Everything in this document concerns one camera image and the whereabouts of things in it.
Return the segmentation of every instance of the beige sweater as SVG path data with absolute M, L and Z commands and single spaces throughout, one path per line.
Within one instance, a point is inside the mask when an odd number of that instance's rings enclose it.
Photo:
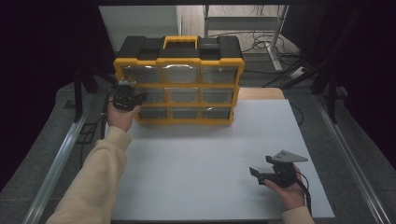
M 126 148 L 131 137 L 110 127 L 88 155 L 73 183 L 47 223 L 110 223 L 120 177 L 126 166 Z M 314 223 L 306 207 L 283 214 L 286 224 Z

